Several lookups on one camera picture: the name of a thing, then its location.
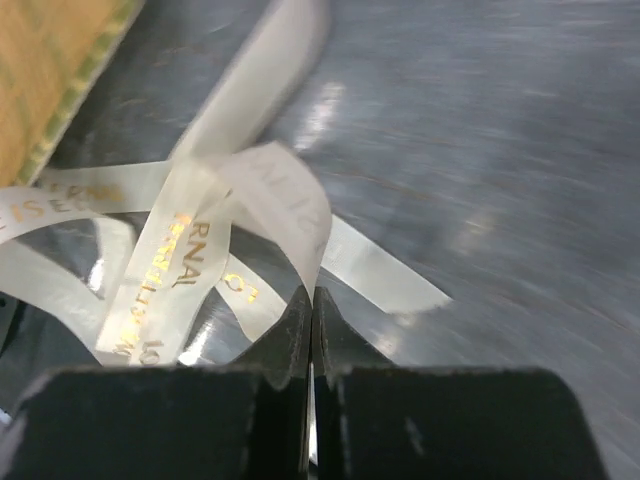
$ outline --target black object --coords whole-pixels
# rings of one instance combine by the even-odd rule
[[[394,367],[315,297],[299,289],[228,366],[51,372],[0,444],[1,478],[305,478],[313,364],[320,480],[606,479],[554,374]]]

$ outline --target dark tabletop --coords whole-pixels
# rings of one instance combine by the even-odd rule
[[[53,165],[165,159],[265,5],[148,2]],[[321,283],[400,364],[554,370],[612,479],[640,478],[640,4],[340,0],[333,18],[264,139],[295,148],[336,214],[453,301],[392,317]],[[94,249],[69,232],[89,227],[64,228],[31,241],[83,275]],[[272,246],[238,231],[232,251],[292,291]],[[249,344],[215,294],[199,330],[214,363]]]

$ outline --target shiny gray surface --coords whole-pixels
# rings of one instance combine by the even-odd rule
[[[149,2],[53,164],[166,158],[265,5]],[[640,478],[640,4],[333,7],[320,65],[265,139],[296,148],[335,213],[453,302],[392,318],[322,283],[398,363],[556,371],[584,405],[612,478]],[[273,247],[243,232],[233,245],[292,291]],[[198,326],[209,361],[248,346],[213,295]]]

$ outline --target ribbon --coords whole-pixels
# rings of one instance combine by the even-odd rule
[[[168,161],[47,169],[42,189],[0,190],[0,264],[15,272],[0,276],[0,290],[59,318],[103,364],[172,364],[211,288],[251,340],[284,310],[229,254],[237,224],[280,247],[310,298],[322,265],[388,313],[445,304],[433,285],[332,218],[320,184],[285,147],[240,151],[312,65],[327,18],[324,0],[274,2]],[[102,216],[125,211],[150,211],[135,247],[126,224]],[[13,240],[79,218],[98,231],[94,291]]]

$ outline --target curled ribbon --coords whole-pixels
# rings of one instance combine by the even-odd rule
[[[229,253],[231,225],[273,241],[310,298],[326,268],[387,313],[449,299],[343,220],[287,148],[255,140],[312,66],[328,29],[325,0],[279,0],[265,13],[168,161],[46,169],[41,189],[0,190],[0,290],[59,318],[103,364],[176,362],[212,288],[250,340],[284,300]],[[137,243],[103,214],[150,211]],[[101,257],[94,291],[17,236],[92,219]]]

